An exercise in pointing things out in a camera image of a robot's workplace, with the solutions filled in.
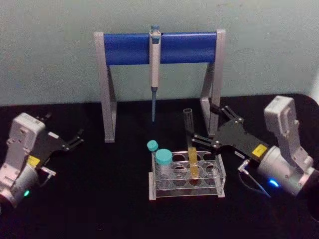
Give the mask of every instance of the yellow liquid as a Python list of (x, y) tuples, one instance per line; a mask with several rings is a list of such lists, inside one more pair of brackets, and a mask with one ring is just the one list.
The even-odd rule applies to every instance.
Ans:
[(195, 147), (188, 148), (188, 158), (190, 165), (190, 173), (193, 179), (198, 178), (198, 167), (197, 167), (197, 151)]

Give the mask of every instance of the wall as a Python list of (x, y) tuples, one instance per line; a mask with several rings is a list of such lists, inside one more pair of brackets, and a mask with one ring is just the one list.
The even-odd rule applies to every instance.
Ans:
[[(11, 0), (0, 9), (0, 104), (99, 101), (94, 31), (225, 28), (223, 95), (308, 94), (317, 0)], [(162, 65), (159, 98), (198, 97), (205, 65)], [(112, 68), (120, 101), (150, 99), (147, 66)]]

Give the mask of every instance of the blue led light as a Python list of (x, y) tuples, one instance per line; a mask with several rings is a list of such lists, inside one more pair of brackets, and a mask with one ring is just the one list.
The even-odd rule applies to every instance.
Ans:
[(271, 179), (269, 180), (269, 183), (275, 186), (276, 188), (279, 188), (279, 184), (275, 180)]

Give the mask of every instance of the gray stand leg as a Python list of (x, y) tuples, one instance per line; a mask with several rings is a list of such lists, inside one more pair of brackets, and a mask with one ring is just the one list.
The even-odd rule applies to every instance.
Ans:
[(156, 200), (156, 191), (153, 172), (149, 172), (149, 200)]
[(220, 103), (225, 59), (225, 38), (226, 31), (224, 29), (218, 29), (215, 63), (207, 64), (204, 84), (200, 97), (200, 104), (209, 137), (213, 137), (218, 128), (218, 116), (212, 114), (209, 108), (210, 102), (217, 106), (219, 106)]
[(115, 141), (117, 103), (114, 94), (114, 86), (112, 82), (110, 67), (106, 64), (104, 33), (94, 32), (94, 40), (101, 90), (105, 142), (113, 143)]

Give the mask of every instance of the black table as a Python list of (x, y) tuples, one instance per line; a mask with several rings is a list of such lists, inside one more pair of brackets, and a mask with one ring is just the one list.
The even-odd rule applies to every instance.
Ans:
[[(319, 168), (319, 107), (303, 95), (294, 97), (304, 149)], [(245, 119), (248, 132), (277, 144), (267, 132), (263, 109), (274, 96), (225, 97)], [(236, 168), (241, 160), (224, 153), (227, 178), (225, 198), (176, 197), (149, 201), (151, 156), (146, 143), (186, 150), (182, 110), (192, 108), (196, 131), (205, 135), (198, 99), (158, 101), (156, 123), (151, 123), (150, 102), (118, 104), (116, 142), (104, 143), (101, 105), (59, 104), (0, 108), (0, 159), (12, 119), (21, 112), (33, 116), (52, 112), (47, 127), (69, 140), (83, 128), (85, 142), (70, 153), (52, 156), (47, 167), (57, 175), (0, 219), (1, 238), (319, 238), (319, 224), (308, 213), (305, 200), (272, 188), (250, 170), (272, 195), (271, 199), (247, 190)]]

